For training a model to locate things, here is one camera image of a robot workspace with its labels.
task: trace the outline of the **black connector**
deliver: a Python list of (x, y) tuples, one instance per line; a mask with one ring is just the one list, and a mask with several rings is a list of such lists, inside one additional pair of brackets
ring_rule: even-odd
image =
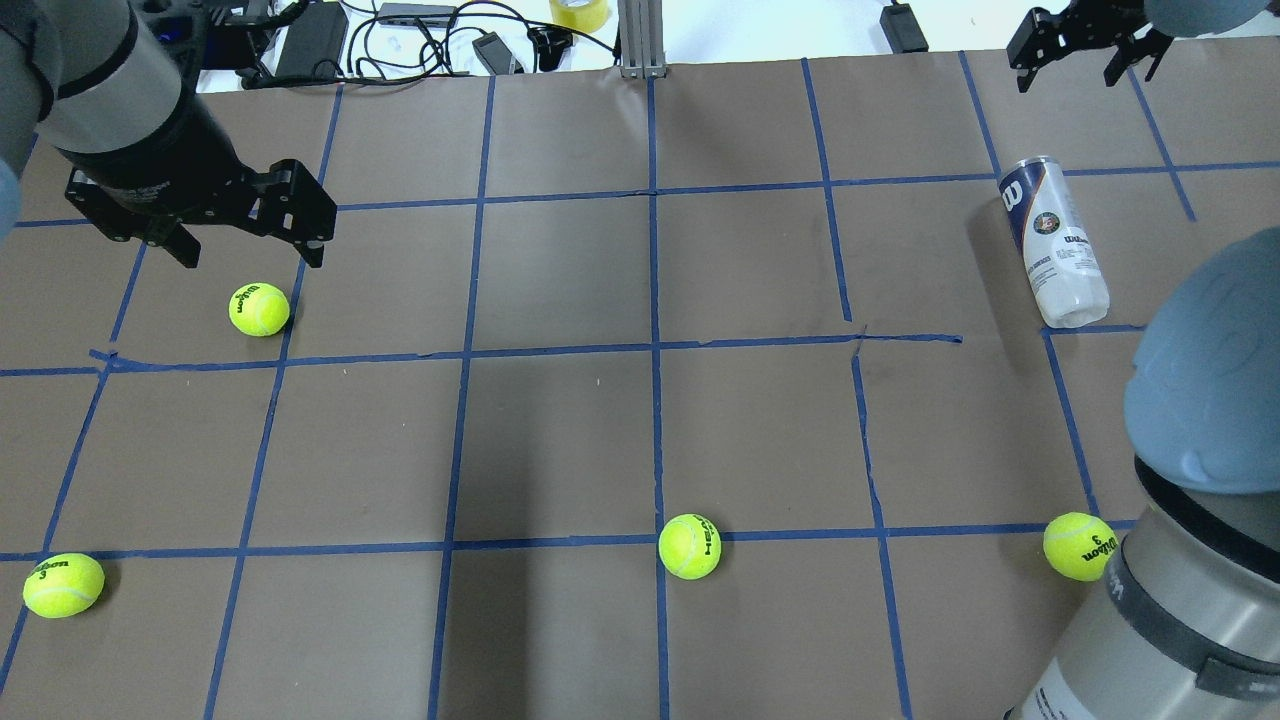
[(534, 44), (538, 72), (549, 73), (559, 68), (564, 51), (573, 46), (573, 33), (558, 27), (531, 27), (525, 35)]
[(902, 53), (928, 53), (929, 42), (920, 32), (920, 23), (915, 22), (915, 13), (906, 3), (893, 4), (881, 10), (881, 28), (888, 38), (888, 46), (895, 55)]

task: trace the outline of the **electronic device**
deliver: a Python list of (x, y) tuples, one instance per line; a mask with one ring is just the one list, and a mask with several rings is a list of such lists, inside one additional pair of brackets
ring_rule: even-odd
[(495, 76), (513, 76), (525, 72), (525, 67), (511, 54), (511, 47), (495, 32), (486, 32), (471, 42), (476, 49), (480, 64)]
[(457, 8), (453, 5), (419, 5), (417, 3), (383, 3), (378, 8), (378, 23), (384, 26), (449, 27), (449, 18)]
[(276, 77), (334, 78), (342, 42), (347, 38), (347, 12), (337, 3), (314, 3), (289, 26), (284, 36)]

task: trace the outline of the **power adapter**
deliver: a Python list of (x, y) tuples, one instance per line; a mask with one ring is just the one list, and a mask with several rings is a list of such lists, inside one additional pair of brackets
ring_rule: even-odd
[(902, 53), (928, 53), (929, 42), (920, 32), (920, 23), (915, 22), (915, 13), (906, 3), (896, 1), (881, 10), (881, 28), (888, 38), (888, 46), (895, 55)]

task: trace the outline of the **grid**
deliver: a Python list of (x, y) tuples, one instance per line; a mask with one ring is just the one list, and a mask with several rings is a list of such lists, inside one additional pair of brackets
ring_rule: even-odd
[[(915, 343), (940, 343), (943, 346), (960, 345), (965, 342), (965, 337), (960, 333), (946, 333), (946, 332), (928, 332), (928, 333), (906, 333), (906, 334), (878, 334), (873, 332), (845, 332), (845, 333), (819, 333), (819, 334), (806, 334), (806, 336), (787, 336), (787, 337), (740, 337), (740, 338), (723, 338), (723, 340), (664, 340), (662, 333), (662, 323), (659, 318), (659, 300), (662, 297), (662, 277), (659, 277), (659, 246), (663, 242), (663, 228), (659, 225), (659, 205), (666, 197), (685, 196), (685, 195), (730, 195), (730, 193), (754, 193), (754, 192), (769, 192), (769, 191), (801, 191), (801, 190), (820, 190), (823, 195), (823, 204), (826, 209), (826, 224), (827, 232), (831, 241), (832, 261), (836, 269), (835, 287), (837, 288), (838, 297), (833, 301), (838, 302), (841, 314), (847, 323), (854, 323), (858, 319), (856, 305), (850, 300), (850, 288), (846, 279), (845, 268), (845, 249), (842, 247), (841, 240), (841, 223), (837, 213), (837, 202), (835, 197), (836, 188), (841, 187), (865, 187), (865, 186), (908, 186), (908, 184), (920, 184), (920, 183), (955, 183), (966, 181), (987, 181), (995, 182), (1000, 173), (1000, 158), (997, 155), (997, 146), (993, 140), (993, 133), (991, 126), (988, 124), (987, 117), (992, 111), (991, 108), (984, 108), (982, 99), (979, 97), (978, 86), (974, 79), (974, 69), (970, 67), (970, 56), (965, 53), (957, 55), (959, 64), (963, 70), (963, 77), (968, 87), (968, 94), (972, 100), (972, 109), (974, 118), (977, 119), (978, 127), (980, 128), (982, 140), (984, 142), (984, 150), (989, 159), (991, 172), (989, 173), (954, 173), (954, 174), (924, 174), (924, 176), (901, 176), (901, 177), (833, 177), (831, 169), (831, 161), (828, 159), (828, 141), (823, 129), (820, 102), (818, 91), (815, 90), (815, 82), (813, 76), (812, 64), (809, 60), (800, 61), (800, 73), (796, 78), (797, 82), (803, 81), (804, 94), (809, 104), (809, 114), (812, 118), (812, 142), (815, 146), (819, 167), (820, 167), (820, 179), (813, 181), (797, 181), (797, 182), (777, 182), (777, 183), (746, 183), (746, 184), (713, 184), (713, 186), (675, 186), (663, 187), (659, 182), (659, 143), (663, 142), (663, 128), (659, 127), (658, 122), (658, 100), (654, 87), (654, 81), (649, 79), (645, 102), (646, 102), (646, 154), (648, 154), (648, 184), (645, 187), (637, 187), (632, 190), (618, 190), (618, 191), (600, 191), (600, 192), (566, 192), (566, 193), (547, 193), (547, 195), (503, 195), (503, 196), (490, 196), (488, 193), (486, 181), (489, 174), (489, 155), (490, 155), (490, 141), (493, 133), (493, 119), (494, 119), (494, 96), (498, 88), (497, 82), (490, 78), (486, 86), (485, 95), (485, 115), (483, 124), (483, 142), (481, 142), (481, 159), (480, 159), (480, 174), (479, 184), (476, 187), (476, 193), (474, 197), (448, 197), (448, 199), (433, 199), (433, 200), (396, 200), (396, 201), (372, 201), (372, 202), (353, 202), (339, 205), (339, 213), (371, 213), (385, 209), (407, 209), (407, 208), (431, 208), (431, 206), (466, 206), (474, 208), (474, 236), (471, 246), (471, 264), (470, 264), (470, 283), (466, 302), (466, 324), (465, 336), (462, 338), (461, 350), (456, 351), (436, 351), (428, 354), (380, 354), (380, 355), (334, 355), (334, 356), (293, 356), (291, 355), (291, 343), (293, 341), (293, 325), (291, 324), (283, 333), (279, 354), (274, 360), (252, 360), (252, 361), (236, 361), (236, 363), (148, 363), (138, 359), (123, 357), (113, 350), (100, 351), (92, 350), (90, 356), (95, 360), (93, 364), (86, 364), (79, 366), (58, 366), (58, 368), (4, 368), (0, 369), (0, 378), (8, 377), (41, 377), (41, 375), (86, 375), (96, 379), (96, 387), (92, 393), (92, 400), (90, 401), (88, 409), (84, 413), (84, 419), (79, 429), (79, 434), (74, 443), (74, 448), (67, 462), (67, 469), (63, 475), (61, 486), (58, 491), (56, 501), (54, 503), (52, 514), (47, 523), (47, 529), (44, 536), (44, 542), (40, 548), (33, 548), (26, 552), (6, 552), (0, 553), (0, 562), (33, 562), (42, 555), (50, 551), (52, 546), (54, 534), (58, 530), (60, 516), (63, 512), (64, 502), (73, 487), (77, 471), (77, 464), (79, 461), (81, 451), (84, 445), (86, 436), (90, 433), (95, 423), (95, 414), (99, 407), (99, 401), (101, 400), (104, 391), (106, 389), (111, 378), (119, 375), (131, 374), (154, 374), (154, 373), (237, 373), (248, 370), (270, 370), (274, 373), (270, 400), (268, 402), (266, 414), (261, 424), (261, 439), (256, 455), (256, 462), (252, 473), (252, 482), (248, 491), (248, 501), (244, 509), (242, 530), (239, 533), (239, 542), (234, 547), (138, 547), (127, 550), (95, 550), (90, 548), (92, 553), (104, 560), (122, 560), (122, 559), (232, 559), (234, 560), (234, 570), (232, 574), (230, 592), (225, 602), (225, 612), (221, 620), (221, 628), (219, 634), (219, 641), (216, 646), (216, 656), (214, 660), (212, 674), (209, 679), (207, 698), (204, 708), (204, 717), (214, 717), (215, 708), (219, 701), (219, 687), (221, 683), (221, 673), (224, 660), (227, 657), (228, 644), (232, 637), (232, 628), (237, 621), (237, 601), (239, 594), (241, 579), (244, 573), (244, 564), (247, 559), (251, 557), (291, 557), (291, 556), (330, 556), (330, 555), (376, 555), (376, 553), (416, 553), (416, 552), (429, 552), (438, 553), (440, 557), (440, 582), (438, 589), (436, 600), (436, 615), (435, 615), (435, 633), (431, 646), (431, 675), (429, 678), (429, 698), (428, 698), (428, 717), (436, 717), (440, 715), (440, 694), (442, 694), (442, 666), (444, 665), (445, 655), (445, 635), (447, 635), (447, 620), (451, 612), (456, 612), (451, 607), (449, 591), (451, 580), (453, 577), (453, 564), (456, 553), (467, 552), (480, 552), (480, 551), (498, 551), (498, 550), (517, 550), (517, 548), (552, 548), (552, 547), (605, 547), (605, 546), (652, 546), (655, 542), (657, 533), (660, 530), (666, 518), (668, 516), (668, 507), (664, 502), (666, 493), (663, 486), (663, 456), (664, 456), (664, 421), (663, 421), (663, 359), (666, 354), (671, 352), (700, 352), (707, 350), (733, 350), (733, 348), (763, 348), (763, 347), (797, 347), (797, 346), (846, 346), (852, 350), (852, 357), (849, 363), (849, 375), (847, 382), (852, 388), (852, 395), (856, 402), (856, 418), (858, 427), (849, 428), (850, 442), (860, 445), (863, 460), (865, 462), (867, 474), (867, 493), (870, 500), (872, 509), (872, 524), (869, 527), (832, 527), (832, 528), (809, 528), (809, 529), (758, 529), (758, 530), (728, 530), (724, 533), (724, 541), (731, 544), (736, 543), (776, 543), (776, 542), (794, 542), (794, 541), (823, 541), (823, 539), (874, 539), (877, 542), (877, 553), (881, 573), (881, 585), (886, 606), (886, 618), (890, 644), (892, 650), (892, 664), (893, 673), (897, 682), (897, 702), (899, 710), (904, 717), (916, 717), (916, 712), (913, 710), (913, 696), (911, 696), (911, 683), (909, 682), (910, 674), (909, 667), (911, 666), (913, 659), (906, 655), (904, 650), (901, 618), (899, 614), (899, 593), (895, 588), (895, 574), (893, 564), (891, 561), (890, 541), (892, 538), (928, 538), (928, 537), (963, 537), (963, 536), (1006, 536), (1006, 534), (1034, 534), (1043, 529), (1043, 523), (1014, 523), (1014, 524), (956, 524), (956, 525), (936, 525), (936, 524), (908, 524), (899, 525), (891, 524), (886, 520), (883, 503), (881, 500), (881, 491), (877, 487), (876, 480), (876, 462), (873, 457), (873, 450), (869, 437), (876, 433), (876, 418), (873, 413), (868, 409), (868, 388), (863, 373), (863, 360), (860, 357), (860, 348), (864, 343), (877, 345), (900, 345), (911, 346)], [(1172, 69), (1165, 69), (1165, 73), (1172, 74)], [(1196, 164), (1178, 164), (1174, 161), (1170, 154), (1166, 141), (1161, 135), (1160, 123), (1157, 122), (1157, 115), (1153, 111), (1148, 99), (1146, 96), (1144, 88), (1140, 82), (1135, 78), (1133, 72), (1129, 72), (1130, 85), (1138, 97), (1143, 115), (1148, 124), (1151, 138), (1158, 147), (1160, 156), (1164, 163), (1160, 165), (1146, 165), (1146, 167), (1121, 167), (1121, 168), (1073, 168), (1066, 172), (1070, 177), (1097, 177), (1097, 176), (1160, 176), (1167, 174), (1170, 178), (1171, 190), (1174, 191), (1179, 205), (1185, 213), (1185, 218), (1189, 222), (1197, 220), (1196, 209), (1192, 205), (1192, 200), (1184, 188), (1183, 178), (1187, 176), (1197, 173), (1220, 173), (1220, 172), (1249, 172), (1249, 170), (1270, 170), (1280, 168), (1280, 160), (1260, 160), (1260, 161), (1239, 161), (1239, 163), (1196, 163)], [(329, 123), (326, 128), (326, 136), (324, 142), (324, 154), (321, 163), (319, 165), (317, 178), (325, 182), (330, 154), (334, 147), (334, 136), (339, 124), (342, 122), (342, 105), (343, 105), (343, 91), (342, 88), (333, 97), (332, 113), (329, 117)], [(480, 292), (480, 277), (481, 277), (481, 237), (485, 223), (486, 208), (495, 205), (507, 204), (532, 204), (532, 202), (559, 202), (571, 200), (604, 200), (604, 199), (622, 199), (622, 197), (644, 197), (648, 204), (648, 238), (649, 238), (649, 320), (650, 320), (650, 337), (648, 342), (628, 342), (628, 343), (612, 343), (612, 345), (568, 345), (568, 346), (552, 346), (552, 347), (512, 347), (512, 348), (477, 348), (475, 327), (476, 327), (476, 304), (477, 295)], [(24, 220), (19, 223), (20, 228), (41, 228), (41, 227), (64, 227), (64, 225), (77, 225), (83, 224), (81, 219), (40, 219), (40, 220)], [(134, 258), (132, 270), (129, 274), (128, 283), (125, 286), (123, 297), (120, 299), (118, 311), (114, 318), (113, 329), (110, 333), (110, 342), (114, 345), (122, 332), (125, 316), (129, 311), (131, 301), (136, 284), (138, 282), (140, 274), (143, 269), (143, 260), (147, 254), (147, 249), (140, 247)], [(297, 306), (300, 297), (302, 296), (303, 283), (308, 275), (306, 266), (302, 263), (297, 265), (297, 273), (294, 277), (293, 287), (291, 291), (291, 299), (294, 306)], [(1043, 342), (1043, 351), (1048, 361), (1052, 379), (1055, 383), (1055, 392), (1057, 401), (1060, 404), (1060, 410), (1065, 421), (1066, 430), (1070, 437), (1070, 446), (1074, 454), (1074, 460), (1076, 462), (1080, 478), (1080, 491), (1083, 493), (1083, 501), (1087, 509), (1093, 514), (1102, 514), (1107, 510), (1103, 503), (1100, 503), (1093, 480), (1089, 474), (1089, 468), (1085, 457), (1084, 443), (1082, 442), (1080, 430), (1076, 424), (1075, 413), (1073, 411), (1071, 393), (1068, 389), (1068, 383), (1065, 379), (1065, 373), (1061, 366), (1059, 356), (1059, 343), (1064, 338), (1078, 338), (1082, 336), (1101, 336), (1101, 334), (1115, 334), (1115, 333), (1140, 333), (1140, 324), (1105, 324), (1094, 325), (1088, 328), (1082, 328), (1078, 331), (1055, 331), (1044, 328), (1041, 331), (1041, 338)], [(461, 469), (463, 462), (463, 441), (466, 430), (466, 418), (468, 410), (468, 389), (471, 383), (472, 361), (476, 359), (504, 359), (504, 357), (534, 357), (534, 356), (563, 356), (563, 355), (603, 355), (603, 354), (648, 354), (650, 359), (652, 368), (652, 420), (653, 420), (653, 497), (654, 497), (654, 515), (653, 515), (653, 530), (650, 533), (631, 533), (631, 534), (571, 534), (563, 537), (511, 537), (500, 539), (462, 539), (457, 537), (457, 519), (458, 519), (458, 496), (460, 496), (460, 480)], [(457, 415), (454, 421), (454, 434), (453, 434), (453, 447), (452, 447), (452, 466), (449, 470), (449, 484), (448, 484), (448, 502), (445, 512), (445, 528), (444, 538), (442, 541), (430, 542), (399, 542), (399, 543), (353, 543), (353, 544), (310, 544), (310, 546), (255, 546), (250, 542), (251, 530), (253, 528), (255, 511), (259, 498), (259, 491), (262, 483), (264, 468), (268, 461), (269, 448), (271, 443), (273, 427), (276, 416), (276, 406), (280, 398), (282, 388), (284, 387), (285, 375), (288, 370), (293, 368), (303, 366), (326, 366), (326, 365), (356, 365), (356, 364), (379, 364), (379, 363), (433, 363), (433, 361), (449, 361), (457, 363), (461, 368), (461, 374), (458, 379), (458, 396), (457, 396)], [(1111, 516), (1108, 521), (1114, 524), (1117, 529), (1128, 529), (1133, 525), (1133, 518), (1125, 516)], [(671, 670), (668, 662), (669, 653), (669, 638), (668, 638), (668, 596), (669, 591), (667, 587), (667, 574), (662, 565), (654, 562), (654, 579), (657, 587), (657, 594), (654, 597), (654, 609), (657, 615), (657, 683), (658, 683), (658, 708), (659, 716), (668, 719), (677, 716), (672, 712), (672, 688), (671, 688)], [(10, 675), (10, 670), (14, 665), (14, 660), (22, 642), (23, 630), (27, 625), (27, 611), (23, 609), (17, 616), (17, 623), (14, 624), (10, 639), (4, 656), (4, 662), (0, 665), (0, 693), (4, 692), (5, 683)]]

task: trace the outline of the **painter's tape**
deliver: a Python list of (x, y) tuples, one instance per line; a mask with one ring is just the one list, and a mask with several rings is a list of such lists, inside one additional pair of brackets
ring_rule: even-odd
[(550, 0), (552, 22), (580, 32), (595, 32), (609, 19), (607, 0)]

